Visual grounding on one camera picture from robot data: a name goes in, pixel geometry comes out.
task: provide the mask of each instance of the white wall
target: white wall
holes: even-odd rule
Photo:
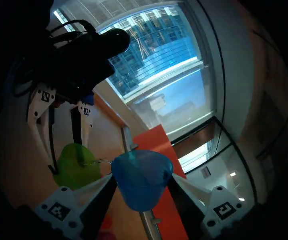
[[[218,46],[204,12],[196,1],[189,1],[203,28],[213,58],[216,88],[217,117],[222,119],[223,78]],[[234,2],[230,0],[202,0],[222,50],[226,78],[226,107],[224,126],[238,139],[247,118],[254,88],[254,56],[248,28]]]

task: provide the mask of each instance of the building facade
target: building facade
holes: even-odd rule
[[[154,2],[156,1],[70,1],[56,12],[62,21],[78,16],[77,18],[85,19],[96,27],[141,4]],[[157,73],[196,57],[196,51],[178,11],[176,6],[152,9],[128,16],[100,31],[101,34],[120,28],[131,37],[128,50],[110,59],[115,67],[115,74],[109,80],[122,96]]]

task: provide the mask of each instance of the black camera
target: black camera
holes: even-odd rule
[[[36,53],[25,56],[17,69],[14,84],[32,81],[31,89],[15,95],[22,96],[42,82],[55,88],[56,95],[65,101],[90,103],[87,99],[93,95],[93,88],[115,73],[108,59],[128,49],[129,35],[122,29],[112,29],[99,35],[85,20],[64,23],[50,33],[75,22],[82,24],[86,31],[48,36],[45,41],[48,46],[43,47],[39,56]],[[56,48],[55,44],[59,42],[67,44]]]

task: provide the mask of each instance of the glass partition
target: glass partition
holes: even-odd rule
[[[222,185],[249,209],[255,204],[256,189],[246,160],[215,117],[174,141],[173,148],[190,182],[209,190]]]

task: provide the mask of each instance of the wooden surface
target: wooden surface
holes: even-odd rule
[[[173,172],[183,178],[186,178],[176,153],[161,125],[158,125],[155,128],[134,137],[133,143],[139,145],[136,150],[151,150],[167,156],[173,163]],[[163,240],[188,239],[175,203],[167,187],[157,206],[153,208],[153,213],[155,218],[161,219],[161,222],[157,225]]]
[[[27,204],[35,208],[58,186],[25,122],[26,103],[25,97],[6,98],[0,113],[0,185],[13,207]],[[91,108],[91,114],[93,128],[88,148],[96,158],[111,161],[124,152],[120,126],[97,107]],[[69,104],[56,109],[53,136],[58,158],[64,146],[73,142]],[[101,165],[103,175],[110,171],[110,164]],[[107,214],[112,220],[109,231],[118,240],[147,239],[139,214],[126,206],[118,189]]]

